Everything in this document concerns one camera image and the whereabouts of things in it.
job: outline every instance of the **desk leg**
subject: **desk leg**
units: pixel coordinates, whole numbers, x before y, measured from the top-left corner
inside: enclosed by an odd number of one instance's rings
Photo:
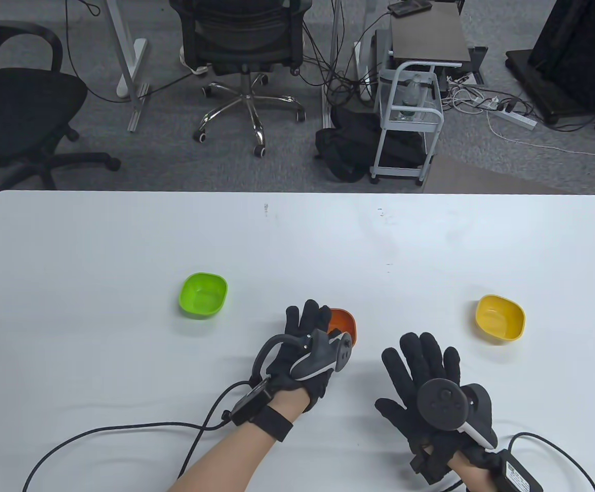
[[[373,29],[368,28],[370,24],[374,23],[377,18],[386,12],[386,0],[366,0],[366,7],[364,11],[364,31],[366,33],[361,38],[360,42],[354,42],[354,65],[356,66],[356,77],[358,80],[363,79],[365,82],[359,86],[359,96],[364,101],[370,101],[372,92],[370,90],[370,71],[373,69],[371,65],[372,47],[370,42],[373,38]]]
[[[120,64],[122,78],[120,78],[120,83],[117,84],[117,96],[125,98],[128,94],[131,94],[131,91],[127,87],[124,72],[129,72],[131,79],[135,80],[147,48],[147,40],[141,37],[132,42],[129,24],[122,13],[120,0],[106,0],[106,8],[109,14],[109,22],[112,24],[115,33],[114,42],[119,44],[124,55],[125,63]]]
[[[117,95],[120,97],[126,97],[127,94],[130,94],[131,97],[133,114],[131,115],[131,121],[129,122],[129,127],[127,129],[129,132],[133,133],[135,132],[136,127],[138,127],[138,120],[140,120],[140,116],[143,111],[143,105],[145,104],[146,100],[145,96],[147,96],[147,92],[149,92],[149,84],[141,84],[140,90],[136,92],[133,77],[135,77],[135,72],[137,71],[137,68],[133,72],[127,70],[127,66],[130,67],[128,61],[131,60],[131,50],[127,51],[127,49],[124,49],[124,45],[121,42],[122,38],[120,37],[120,33],[129,35],[129,29],[126,26],[126,23],[122,21],[122,16],[119,15],[120,10],[117,7],[117,1],[118,0],[106,0],[106,24],[108,26],[108,31],[110,32],[111,38],[113,39],[113,44],[115,45],[115,54],[117,55],[117,62],[120,64],[120,67],[122,68],[122,80],[124,80],[124,87],[126,89],[124,95],[121,95],[119,90],[120,87],[118,86]],[[113,12],[117,12],[117,18],[113,16]],[[140,57],[143,56],[143,50],[140,52]],[[135,59],[135,64],[136,66],[140,64],[140,58]]]
[[[334,66],[334,62],[336,61],[336,50],[338,47],[338,24],[339,18],[341,16],[341,2],[342,0],[335,0],[334,2],[334,20],[332,23],[332,45],[330,46],[330,67],[332,70],[336,70]],[[326,80],[330,80],[330,76],[332,75],[332,70],[327,73]],[[323,85],[323,94],[322,94],[322,106],[323,106],[323,128],[332,128],[332,115],[331,110],[332,106],[330,105],[329,101],[327,100],[329,88],[327,85]]]

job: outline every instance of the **black bag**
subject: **black bag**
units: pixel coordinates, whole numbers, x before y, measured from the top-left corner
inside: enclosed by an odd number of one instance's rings
[[[338,179],[354,183],[368,173],[380,143],[380,117],[332,108],[333,128],[316,132],[316,149]],[[380,166],[415,169],[425,162],[423,139],[418,133],[389,131],[384,139]]]

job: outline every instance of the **phone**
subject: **phone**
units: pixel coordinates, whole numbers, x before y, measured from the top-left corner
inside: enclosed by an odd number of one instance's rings
[[[426,12],[432,8],[432,2],[429,0],[402,0],[401,2],[391,3],[387,9],[394,17],[406,17],[419,12]]]

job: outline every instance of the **gray carpet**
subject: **gray carpet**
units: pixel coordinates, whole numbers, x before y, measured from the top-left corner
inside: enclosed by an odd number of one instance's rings
[[[139,79],[152,88],[183,75],[177,58],[181,44],[180,22],[165,0],[124,2],[136,37],[150,40],[150,49]],[[467,0],[463,14],[469,44],[488,45],[483,65],[493,89],[519,93],[516,82],[504,68],[504,51],[531,47],[541,30],[551,2],[523,0],[518,3]],[[346,43],[361,34],[363,0],[345,0]],[[63,0],[0,0],[0,19],[22,19],[44,24],[64,36]],[[323,51],[329,43],[329,2],[316,0],[307,22]],[[119,80],[115,55],[103,20],[92,18],[86,8],[70,0],[70,47],[79,74],[99,94],[114,97]],[[19,37],[7,42],[0,52],[0,66],[47,68],[50,50],[39,39]],[[63,71],[72,73],[65,56]],[[315,67],[304,65],[303,75],[316,81]],[[230,84],[235,77],[227,77]],[[128,105],[113,105],[92,96],[72,125],[81,133],[77,143],[63,141],[59,152],[87,150],[110,152],[123,161],[119,173],[77,166],[58,170],[59,188],[83,190],[205,190],[284,192],[415,192],[410,180],[382,180],[373,186],[365,180],[354,185],[333,180],[323,164],[312,159],[313,136],[321,127],[319,89],[306,85],[288,70],[271,74],[268,93],[292,94],[307,109],[307,121],[296,124],[293,113],[260,108],[268,149],[265,159],[251,154],[254,141],[248,115],[232,112],[208,129],[208,140],[195,143],[191,134],[197,122],[216,104],[206,100],[200,87],[207,79],[190,77],[148,101],[138,132],[128,134]],[[527,139],[583,152],[595,152],[591,129],[573,134],[540,128],[534,133],[496,121],[496,129],[510,138]],[[448,112],[441,154],[498,173],[534,180],[548,187],[574,193],[595,193],[595,157],[561,154],[552,150],[514,145],[489,133],[483,117]],[[0,169],[0,179],[7,170]],[[23,188],[38,188],[33,178]]]

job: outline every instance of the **chrome chair base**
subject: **chrome chair base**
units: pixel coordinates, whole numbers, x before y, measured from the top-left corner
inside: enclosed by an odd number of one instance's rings
[[[254,136],[257,141],[257,145],[254,148],[254,154],[257,157],[263,157],[265,155],[265,134],[263,133],[263,125],[257,113],[255,103],[279,103],[281,105],[288,105],[295,111],[295,121],[304,122],[307,119],[307,113],[304,110],[304,106],[300,105],[300,103],[292,96],[257,96],[254,93],[255,87],[267,84],[268,76],[265,73],[259,73],[254,78],[254,81],[251,80],[250,73],[241,73],[241,86],[239,88],[230,87],[229,85],[221,84],[220,82],[211,82],[202,87],[202,92],[204,92],[204,96],[206,97],[211,97],[211,95],[213,95],[213,90],[216,90],[232,94],[234,98],[224,103],[224,105],[218,106],[206,113],[204,117],[202,117],[199,128],[192,134],[192,138],[199,143],[205,141],[206,125],[222,113],[241,103],[246,106],[250,113]]]

